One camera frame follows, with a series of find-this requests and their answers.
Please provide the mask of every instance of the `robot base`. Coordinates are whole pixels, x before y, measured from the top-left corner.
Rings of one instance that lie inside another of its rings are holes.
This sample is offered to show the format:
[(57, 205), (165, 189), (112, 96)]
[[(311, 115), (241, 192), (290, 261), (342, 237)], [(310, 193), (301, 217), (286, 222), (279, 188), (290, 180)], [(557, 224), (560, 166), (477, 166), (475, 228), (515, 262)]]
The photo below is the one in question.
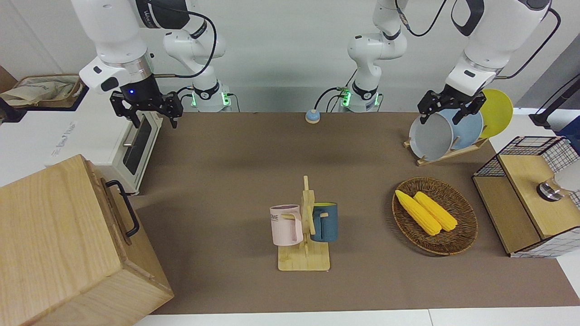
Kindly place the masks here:
[(200, 98), (193, 92), (191, 104), (183, 109), (183, 112), (231, 112), (231, 100), (227, 96), (230, 88), (221, 84), (220, 89), (209, 100)]
[(375, 112), (379, 107), (379, 103), (377, 101), (378, 96), (379, 94), (377, 93), (368, 101), (356, 99), (355, 96), (351, 96), (350, 100), (347, 101), (348, 105), (345, 105), (345, 101), (340, 102), (340, 110), (338, 112), (354, 112), (354, 113)]

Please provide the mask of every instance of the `cable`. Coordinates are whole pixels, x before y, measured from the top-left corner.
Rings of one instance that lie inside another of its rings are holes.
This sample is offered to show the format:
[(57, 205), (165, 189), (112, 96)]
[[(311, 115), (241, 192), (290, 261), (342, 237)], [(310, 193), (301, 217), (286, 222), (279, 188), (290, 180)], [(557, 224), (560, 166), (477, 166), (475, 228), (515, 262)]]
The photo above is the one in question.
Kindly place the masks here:
[(189, 86), (185, 86), (185, 87), (182, 87), (182, 88), (180, 88), (180, 89), (177, 91), (177, 94), (181, 93), (182, 91), (184, 91), (184, 90), (186, 90), (186, 89), (188, 89), (188, 88), (189, 88)]
[(380, 103), (379, 103), (379, 108), (376, 109), (377, 112), (380, 111), (380, 106), (383, 105), (383, 101), (385, 100), (385, 96), (383, 95), (383, 93), (380, 93), (379, 96), (380, 96)]
[(327, 110), (326, 113), (328, 113), (328, 108), (330, 107), (330, 102), (332, 102), (332, 99), (334, 99), (336, 97), (336, 101), (338, 102), (338, 98), (341, 97), (341, 95), (335, 95), (332, 96), (329, 100), (328, 100), (328, 104), (327, 104)]
[(552, 94), (552, 96), (550, 96), (550, 98), (544, 102), (544, 104), (542, 104), (542, 106), (540, 106), (540, 108), (538, 108), (538, 111), (536, 111), (536, 114), (538, 114), (540, 112), (541, 109), (543, 109), (546, 104), (548, 104), (548, 102), (550, 102), (554, 96), (556, 96), (558, 93), (560, 93), (560, 91), (562, 89), (564, 89), (564, 87), (568, 86), (568, 84), (570, 84), (572, 81), (574, 81), (576, 78), (580, 77), (580, 74), (577, 74), (576, 76), (572, 77), (572, 79), (570, 79), (569, 81), (566, 82), (566, 84), (562, 85), (562, 87), (558, 88), (557, 91), (554, 92), (554, 94)]
[(183, 96), (182, 96), (182, 97), (179, 99), (179, 101), (180, 101), (180, 102), (181, 102), (181, 101), (183, 101), (183, 99), (184, 99), (184, 98), (186, 98), (186, 97), (193, 97), (193, 95), (191, 95), (191, 94), (185, 94), (185, 95), (183, 95)]
[(443, 10), (443, 7), (445, 6), (445, 3), (446, 2), (447, 2), (447, 0), (443, 0), (443, 3), (439, 7), (439, 11), (435, 15), (435, 18), (433, 19), (433, 22), (431, 23), (431, 26), (429, 26), (429, 28), (424, 33), (422, 33), (422, 34), (416, 34), (415, 32), (413, 32), (411, 30), (411, 26), (409, 25), (409, 21), (407, 20), (407, 17), (403, 13), (403, 10), (398, 6), (398, 0), (395, 0), (395, 7), (397, 7), (397, 12), (399, 13), (399, 17), (401, 18), (401, 22), (403, 23), (403, 25), (405, 25), (405, 27), (407, 28), (407, 30), (409, 31), (409, 33), (411, 33), (413, 36), (421, 37), (421, 36), (427, 35), (427, 33), (429, 33), (431, 31), (431, 29), (433, 28), (433, 26), (435, 26), (435, 22), (439, 18), (439, 15), (441, 14), (441, 11)]
[(318, 100), (316, 101), (316, 104), (314, 105), (314, 109), (316, 110), (316, 108), (318, 107), (318, 104), (320, 103), (320, 100), (322, 100), (322, 98), (324, 97), (324, 95), (332, 92), (333, 90), (342, 90), (342, 88), (340, 87), (333, 87), (333, 88), (329, 88), (327, 90), (325, 90), (320, 97), (318, 98)]
[(512, 79), (515, 76), (517, 76), (522, 70), (524, 70), (524, 68), (526, 68), (528, 66), (528, 63), (530, 63), (535, 58), (535, 56), (538, 54), (538, 52), (540, 52), (542, 50), (542, 48), (544, 47), (544, 45), (546, 45), (546, 43), (548, 43), (548, 41), (550, 41), (550, 39), (552, 38), (552, 36), (554, 36), (554, 34), (558, 30), (558, 28), (560, 28), (560, 24), (562, 23), (562, 18), (560, 17), (560, 15), (558, 14), (558, 12), (555, 11), (554, 9), (552, 9), (552, 8), (548, 9), (548, 12), (552, 13), (554, 15), (554, 17), (556, 17), (556, 26), (554, 27), (554, 30), (550, 33), (550, 35), (548, 35), (548, 37), (544, 40), (544, 42), (542, 43), (542, 45), (540, 45), (540, 47), (536, 50), (536, 52), (534, 52), (534, 54), (528, 59), (528, 61), (526, 61), (524, 63), (524, 65), (521, 66), (513, 75), (510, 75), (510, 76), (498, 76), (496, 79)]
[(235, 103), (238, 106), (238, 112), (241, 112), (241, 110), (240, 110), (240, 100), (238, 99), (238, 96), (236, 94), (234, 94), (234, 93), (228, 93), (227, 95), (228, 96), (235, 97)]
[[(349, 78), (349, 81), (347, 81), (347, 82), (346, 82), (346, 84), (345, 84), (345, 87), (348, 87), (348, 86), (349, 86), (349, 83), (350, 83), (350, 81), (351, 81), (351, 80), (353, 80), (353, 78), (354, 78), (354, 75), (356, 75), (356, 74), (357, 74), (357, 71), (358, 71), (358, 68), (356, 68), (356, 69), (354, 70), (354, 72), (353, 72), (353, 75), (352, 75), (352, 76), (350, 76), (350, 78)], [(339, 99), (336, 99), (336, 101), (334, 102), (334, 105), (332, 106), (332, 109), (330, 110), (330, 112), (333, 112), (333, 111), (334, 111), (334, 108), (336, 107), (336, 104), (338, 103), (338, 101), (339, 101)]]
[(218, 39), (217, 39), (217, 38), (218, 38), (218, 32), (216, 31), (216, 26), (215, 26), (215, 24), (212, 22), (212, 20), (211, 20), (211, 19), (209, 19), (209, 17), (208, 17), (208, 16), (202, 15), (202, 14), (200, 14), (200, 13), (197, 13), (197, 12), (191, 12), (191, 11), (189, 11), (189, 10), (181, 10), (181, 9), (176, 9), (176, 8), (173, 8), (173, 7), (170, 7), (170, 6), (163, 5), (163, 4), (161, 4), (161, 3), (157, 3), (157, 1), (153, 2), (153, 1), (151, 1), (151, 0), (145, 0), (145, 2), (149, 3), (151, 6), (156, 6), (156, 7), (159, 7), (159, 8), (161, 8), (161, 9), (171, 10), (171, 11), (174, 11), (174, 12), (180, 12), (180, 13), (187, 13), (188, 15), (196, 16), (196, 17), (199, 17), (199, 18), (205, 19), (206, 21), (208, 21), (208, 22), (209, 22), (209, 24), (212, 26), (212, 29), (213, 29), (213, 46), (212, 46), (212, 51), (211, 51), (211, 53), (209, 54), (209, 59), (208, 59), (208, 62), (206, 62), (206, 63), (205, 63), (204, 67), (203, 67), (201, 70), (199, 70), (197, 73), (195, 73), (195, 74), (193, 74), (193, 75), (175, 75), (175, 77), (176, 77), (176, 78), (194, 78), (194, 77), (197, 77), (197, 76), (199, 76), (199, 75), (203, 74), (203, 73), (204, 73), (204, 71), (205, 71), (205, 70), (206, 70), (206, 69), (209, 67), (209, 65), (211, 64), (211, 62), (212, 62), (212, 59), (213, 59), (213, 54), (216, 52), (216, 46), (217, 46), (217, 44), (218, 44), (218, 43), (217, 43), (217, 42), (218, 42)]

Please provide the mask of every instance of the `corn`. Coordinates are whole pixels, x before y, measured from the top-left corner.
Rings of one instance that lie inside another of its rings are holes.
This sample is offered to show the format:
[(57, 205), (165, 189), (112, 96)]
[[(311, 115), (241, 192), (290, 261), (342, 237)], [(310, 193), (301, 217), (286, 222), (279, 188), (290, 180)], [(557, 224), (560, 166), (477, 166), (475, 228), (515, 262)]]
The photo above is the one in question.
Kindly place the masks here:
[(400, 190), (395, 190), (395, 194), (403, 208), (411, 215), (413, 220), (423, 228), (430, 236), (435, 236), (441, 232), (441, 225), (423, 206), (419, 205), (411, 196)]
[(451, 231), (457, 226), (457, 220), (425, 193), (419, 191), (413, 198), (433, 215), (435, 220), (441, 224), (443, 230)]

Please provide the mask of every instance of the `plate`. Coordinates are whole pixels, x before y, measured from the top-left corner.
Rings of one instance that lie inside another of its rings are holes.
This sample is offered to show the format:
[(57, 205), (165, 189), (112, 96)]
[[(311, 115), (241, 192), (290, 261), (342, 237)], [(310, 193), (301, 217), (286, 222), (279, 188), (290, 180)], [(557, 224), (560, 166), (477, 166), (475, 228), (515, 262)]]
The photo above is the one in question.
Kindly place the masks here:
[(413, 121), (409, 138), (411, 150), (418, 158), (425, 161), (435, 161), (445, 155), (453, 144), (453, 128), (442, 115), (433, 114), (424, 125), (420, 117)]
[(489, 138), (500, 134), (512, 121), (513, 105), (504, 92), (497, 89), (484, 89), (483, 94), (487, 98), (479, 112), (483, 116), (485, 130), (481, 138)]
[(449, 121), (449, 124), (451, 124), (453, 135), (459, 137), (459, 140), (451, 146), (454, 150), (460, 150), (473, 145), (473, 143), (479, 139), (481, 131), (483, 131), (483, 116), (480, 112), (470, 114), (461, 119), (458, 124), (454, 125), (453, 117), (458, 111), (459, 109), (446, 109), (438, 112)]
[(413, 220), (393, 194), (393, 216), (403, 234), (417, 247), (437, 255), (456, 255), (469, 249), (477, 238), (478, 225), (473, 208), (465, 197), (443, 181), (419, 177), (402, 182), (397, 187), (405, 194), (414, 196), (422, 191), (445, 208), (457, 220), (455, 229), (442, 230), (430, 236)]

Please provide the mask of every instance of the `wire basket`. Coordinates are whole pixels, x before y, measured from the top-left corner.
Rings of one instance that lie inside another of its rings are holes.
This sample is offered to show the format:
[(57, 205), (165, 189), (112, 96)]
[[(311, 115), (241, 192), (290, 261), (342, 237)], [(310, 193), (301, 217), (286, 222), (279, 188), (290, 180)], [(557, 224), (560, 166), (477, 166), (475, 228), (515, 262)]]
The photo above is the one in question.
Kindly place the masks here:
[(403, 208), (396, 195), (393, 195), (393, 216), (403, 234), (419, 248), (437, 255), (449, 256), (469, 249), (477, 238), (477, 218), (465, 197), (443, 181), (419, 177), (402, 182), (397, 190), (414, 196), (424, 192), (441, 205), (458, 222), (451, 231), (441, 231), (430, 236), (413, 220)]

